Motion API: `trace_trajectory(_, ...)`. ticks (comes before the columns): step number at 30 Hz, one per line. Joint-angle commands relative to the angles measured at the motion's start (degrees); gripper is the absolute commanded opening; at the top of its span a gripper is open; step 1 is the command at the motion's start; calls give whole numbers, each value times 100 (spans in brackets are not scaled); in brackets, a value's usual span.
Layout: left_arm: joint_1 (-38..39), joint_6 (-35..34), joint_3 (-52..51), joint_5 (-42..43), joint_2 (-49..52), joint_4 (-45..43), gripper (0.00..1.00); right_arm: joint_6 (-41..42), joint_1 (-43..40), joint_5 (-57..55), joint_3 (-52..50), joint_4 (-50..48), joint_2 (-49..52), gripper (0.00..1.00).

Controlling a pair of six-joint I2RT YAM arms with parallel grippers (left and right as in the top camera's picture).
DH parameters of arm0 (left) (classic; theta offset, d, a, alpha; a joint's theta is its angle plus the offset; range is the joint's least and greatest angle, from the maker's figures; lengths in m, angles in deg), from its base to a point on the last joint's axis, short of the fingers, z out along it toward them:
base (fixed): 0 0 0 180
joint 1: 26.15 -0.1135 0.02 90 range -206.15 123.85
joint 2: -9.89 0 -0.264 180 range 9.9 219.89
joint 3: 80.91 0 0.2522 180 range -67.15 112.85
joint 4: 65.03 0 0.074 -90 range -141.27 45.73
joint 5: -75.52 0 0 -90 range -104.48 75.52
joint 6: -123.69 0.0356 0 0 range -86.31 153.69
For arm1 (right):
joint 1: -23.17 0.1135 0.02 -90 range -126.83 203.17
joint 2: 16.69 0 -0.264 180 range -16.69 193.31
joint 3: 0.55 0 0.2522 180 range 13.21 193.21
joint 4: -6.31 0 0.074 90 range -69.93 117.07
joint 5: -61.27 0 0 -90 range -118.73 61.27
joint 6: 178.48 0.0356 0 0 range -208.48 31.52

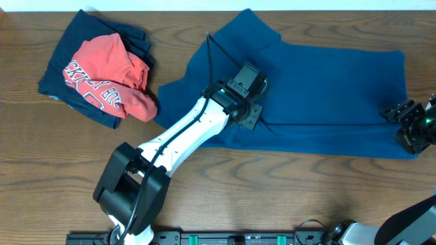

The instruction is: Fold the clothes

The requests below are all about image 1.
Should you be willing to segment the blue polo shirt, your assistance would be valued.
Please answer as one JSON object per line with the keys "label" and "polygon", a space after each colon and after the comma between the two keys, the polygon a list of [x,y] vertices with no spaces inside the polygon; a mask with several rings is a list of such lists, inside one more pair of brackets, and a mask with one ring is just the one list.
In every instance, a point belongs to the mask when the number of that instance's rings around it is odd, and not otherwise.
{"label": "blue polo shirt", "polygon": [[156,122],[171,127],[196,103],[210,78],[230,78],[250,62],[270,80],[254,130],[233,126],[208,147],[409,159],[379,112],[407,99],[402,52],[287,44],[244,10],[201,45],[183,78],[158,91]]}

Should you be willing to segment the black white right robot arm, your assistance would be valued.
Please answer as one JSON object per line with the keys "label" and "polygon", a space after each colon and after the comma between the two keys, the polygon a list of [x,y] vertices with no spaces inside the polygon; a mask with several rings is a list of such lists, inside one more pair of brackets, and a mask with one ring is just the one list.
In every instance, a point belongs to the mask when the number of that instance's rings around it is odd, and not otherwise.
{"label": "black white right robot arm", "polygon": [[[435,144],[435,95],[427,106],[407,100],[379,115],[400,128],[394,135],[409,154],[420,154]],[[339,223],[323,237],[322,244],[434,244],[435,196],[426,198],[392,215],[382,226],[366,226],[354,220]]]}

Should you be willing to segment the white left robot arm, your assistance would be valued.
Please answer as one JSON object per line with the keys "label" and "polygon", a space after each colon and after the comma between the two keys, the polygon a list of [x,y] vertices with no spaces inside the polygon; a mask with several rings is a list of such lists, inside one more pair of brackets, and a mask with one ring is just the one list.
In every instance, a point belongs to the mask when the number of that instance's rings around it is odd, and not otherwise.
{"label": "white left robot arm", "polygon": [[206,140],[227,126],[253,129],[262,111],[256,101],[268,82],[218,81],[192,109],[155,139],[134,148],[127,142],[111,154],[93,193],[114,223],[109,244],[149,244],[151,224],[163,208],[176,169]]}

